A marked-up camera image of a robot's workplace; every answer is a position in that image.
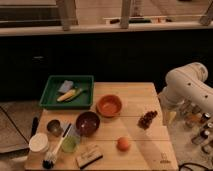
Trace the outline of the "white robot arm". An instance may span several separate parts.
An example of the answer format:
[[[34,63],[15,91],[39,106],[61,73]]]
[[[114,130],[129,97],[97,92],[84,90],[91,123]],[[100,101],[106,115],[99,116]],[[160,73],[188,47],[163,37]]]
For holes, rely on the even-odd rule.
[[[164,125],[169,125],[181,113],[202,111],[213,114],[213,88],[205,84],[207,78],[208,70],[199,62],[166,74],[166,86],[158,94]]]

